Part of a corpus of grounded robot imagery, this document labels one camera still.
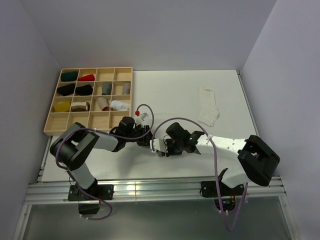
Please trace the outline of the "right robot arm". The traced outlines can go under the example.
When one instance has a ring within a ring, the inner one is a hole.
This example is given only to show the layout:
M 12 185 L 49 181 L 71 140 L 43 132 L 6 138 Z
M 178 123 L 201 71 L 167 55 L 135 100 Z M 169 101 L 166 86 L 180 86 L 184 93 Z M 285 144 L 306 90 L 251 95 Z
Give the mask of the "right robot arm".
M 167 129 L 167 139 L 150 140 L 152 151 L 165 157 L 180 156 L 186 152 L 213 155 L 217 191 L 229 194 L 234 188 L 252 182 L 267 187 L 280 163 L 280 157 L 259 136 L 226 138 L 204 131 L 189 132 L 178 122 Z

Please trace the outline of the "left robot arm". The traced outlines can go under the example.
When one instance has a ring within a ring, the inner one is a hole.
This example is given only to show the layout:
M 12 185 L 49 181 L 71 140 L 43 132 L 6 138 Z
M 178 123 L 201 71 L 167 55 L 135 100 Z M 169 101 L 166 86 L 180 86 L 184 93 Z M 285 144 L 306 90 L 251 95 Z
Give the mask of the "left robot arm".
M 99 197 L 102 193 L 98 180 L 91 174 L 86 159 L 93 149 L 119 152 L 126 143 L 137 143 L 148 147 L 153 134 L 149 125 L 137 124 L 130 116 L 124 116 L 110 134 L 90 131 L 79 122 L 74 123 L 53 144 L 49 152 L 57 157 L 60 168 L 67 170 L 80 185 L 79 194 L 86 200 Z

